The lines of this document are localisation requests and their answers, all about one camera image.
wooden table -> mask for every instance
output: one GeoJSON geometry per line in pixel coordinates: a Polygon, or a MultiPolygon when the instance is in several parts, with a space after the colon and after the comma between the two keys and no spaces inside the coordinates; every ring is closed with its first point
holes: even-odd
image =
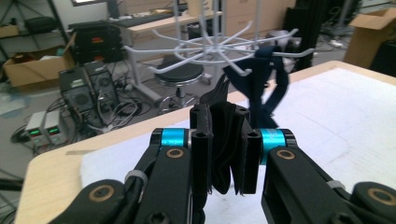
{"type": "MultiPolygon", "coordinates": [[[[394,77],[340,62],[323,63],[290,74],[290,81],[291,83],[297,82],[336,68],[344,68],[396,86],[394,77]]],[[[230,93],[228,97],[228,101],[232,103],[244,99],[245,97],[239,92],[230,93]]],[[[151,133],[155,128],[167,127],[188,119],[189,110],[189,108],[180,109],[34,158],[28,166],[17,213],[17,223],[48,223],[62,213],[81,191],[79,168],[84,154],[151,133]]]]}

cardboard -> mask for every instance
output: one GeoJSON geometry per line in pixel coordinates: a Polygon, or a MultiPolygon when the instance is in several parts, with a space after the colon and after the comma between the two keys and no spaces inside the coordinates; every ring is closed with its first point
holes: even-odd
{"type": "MultiPolygon", "coordinates": [[[[187,1],[187,5],[189,6],[188,13],[191,16],[200,16],[202,15],[202,10],[201,10],[201,1],[200,0],[189,0],[187,1]]],[[[205,14],[210,14],[213,13],[212,10],[212,0],[205,0],[204,1],[204,11],[205,14]]]]}
{"type": "Polygon", "coordinates": [[[19,35],[19,34],[20,34],[20,30],[16,25],[8,25],[8,26],[0,27],[0,38],[19,35]]]}
{"type": "Polygon", "coordinates": [[[27,63],[16,63],[13,59],[6,61],[4,69],[13,87],[22,91],[40,90],[52,87],[58,82],[59,72],[74,66],[69,50],[63,56],[40,60],[45,56],[55,56],[64,46],[42,49],[32,52],[23,52],[35,60],[27,63]]]}
{"type": "Polygon", "coordinates": [[[380,45],[396,38],[396,8],[360,14],[349,25],[355,31],[344,62],[370,68],[380,45]]]}

black plastic part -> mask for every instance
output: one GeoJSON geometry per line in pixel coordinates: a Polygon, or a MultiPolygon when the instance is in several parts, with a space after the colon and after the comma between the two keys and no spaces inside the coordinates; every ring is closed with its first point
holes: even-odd
{"type": "Polygon", "coordinates": [[[212,118],[208,105],[195,105],[190,111],[192,155],[192,192],[206,195],[211,191],[212,118]]]}
{"type": "Polygon", "coordinates": [[[253,130],[245,119],[241,139],[231,165],[235,194],[238,191],[241,195],[256,193],[261,158],[262,134],[260,130],[253,130]]]}
{"type": "Polygon", "coordinates": [[[395,189],[374,182],[360,182],[355,185],[350,201],[391,223],[396,223],[395,189]]]}
{"type": "MultiPolygon", "coordinates": [[[[175,58],[174,60],[166,63],[160,64],[157,68],[163,69],[175,63],[179,63],[180,59],[175,58]]],[[[155,74],[155,77],[159,80],[163,80],[166,82],[183,82],[193,80],[201,76],[204,72],[204,66],[201,64],[195,63],[186,63],[177,67],[175,69],[170,70],[169,72],[165,72],[162,74],[155,74]]]]}
{"type": "Polygon", "coordinates": [[[379,46],[370,70],[392,77],[396,77],[396,63],[394,57],[396,55],[396,39],[383,42],[379,46]]]}
{"type": "Polygon", "coordinates": [[[362,223],[302,151],[292,147],[269,152],[262,208],[270,224],[362,223]]]}
{"type": "Polygon", "coordinates": [[[121,182],[101,180],[84,188],[66,210],[50,223],[113,223],[123,199],[121,182]]]}
{"type": "Polygon", "coordinates": [[[184,147],[164,147],[152,169],[134,223],[189,223],[190,220],[190,151],[184,147]]]}
{"type": "MultiPolygon", "coordinates": [[[[160,151],[163,129],[155,129],[150,137],[148,149],[137,163],[135,170],[144,172],[147,176],[151,174],[152,167],[157,160],[160,151]]],[[[134,215],[137,212],[137,200],[140,198],[141,179],[136,176],[129,176],[124,184],[125,187],[125,205],[120,209],[120,214],[114,221],[114,224],[133,223],[134,215]]]]}
{"type": "Polygon", "coordinates": [[[0,178],[0,190],[21,191],[23,180],[0,178]]]}

white wire rack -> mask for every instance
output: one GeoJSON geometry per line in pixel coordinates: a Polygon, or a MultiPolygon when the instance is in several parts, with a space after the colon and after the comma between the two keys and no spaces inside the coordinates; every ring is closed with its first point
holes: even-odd
{"type": "MultiPolygon", "coordinates": [[[[145,93],[149,98],[151,98],[154,102],[158,103],[161,101],[161,96],[157,93],[153,92],[145,85],[141,84],[140,77],[137,74],[137,55],[143,54],[164,54],[164,53],[173,53],[179,59],[179,63],[174,63],[170,66],[167,66],[162,69],[157,69],[156,67],[150,66],[148,69],[155,73],[155,74],[162,74],[169,72],[183,64],[186,63],[197,63],[202,65],[213,65],[216,78],[220,75],[219,66],[220,65],[230,65],[240,76],[247,76],[251,69],[242,70],[238,65],[235,63],[247,58],[251,58],[254,56],[255,51],[259,48],[260,44],[266,42],[272,42],[275,40],[279,40],[282,38],[291,38],[298,30],[294,29],[286,35],[281,35],[277,37],[271,38],[260,38],[260,15],[261,15],[261,8],[262,8],[262,0],[257,0],[256,6],[256,14],[255,14],[255,22],[254,22],[254,37],[253,40],[245,39],[240,37],[243,33],[249,30],[253,24],[253,21],[250,21],[247,26],[239,31],[238,33],[232,36],[226,36],[226,20],[227,18],[227,1],[222,1],[222,8],[223,10],[219,12],[219,0],[213,1],[213,12],[205,12],[204,11],[204,4],[205,0],[200,1],[200,9],[201,15],[199,16],[199,23],[201,28],[201,37],[185,40],[182,39],[181,35],[181,24],[178,20],[178,5],[177,0],[173,1],[174,12],[175,12],[175,27],[177,32],[177,37],[170,37],[159,34],[156,30],[152,30],[152,32],[158,36],[159,38],[164,38],[168,40],[173,40],[177,43],[177,46],[173,49],[134,49],[129,46],[124,46],[127,50],[132,70],[134,71],[134,82],[133,85],[138,90],[145,93]],[[213,32],[212,36],[206,31],[206,22],[205,22],[205,14],[206,13],[213,13],[213,32]],[[221,15],[221,29],[219,28],[219,16],[221,15]],[[238,52],[240,57],[236,58],[229,58],[230,52],[238,52]]],[[[300,58],[304,57],[310,53],[314,52],[313,49],[307,49],[301,53],[283,53],[283,52],[276,52],[274,56],[280,57],[288,57],[288,58],[300,58]]]]}

black stool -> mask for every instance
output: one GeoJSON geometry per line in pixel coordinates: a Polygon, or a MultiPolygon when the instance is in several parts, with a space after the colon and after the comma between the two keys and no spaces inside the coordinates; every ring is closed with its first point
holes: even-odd
{"type": "MultiPolygon", "coordinates": [[[[174,56],[165,56],[163,63],[158,66],[158,69],[163,69],[174,63],[178,63],[179,60],[175,59],[174,56]]],[[[177,87],[176,94],[163,98],[159,104],[159,114],[165,114],[180,108],[189,106],[192,102],[198,103],[199,96],[186,93],[183,87],[194,84],[199,81],[204,75],[204,67],[200,64],[186,63],[178,68],[175,68],[169,72],[162,74],[155,74],[155,79],[158,83],[167,87],[177,87]]]]}

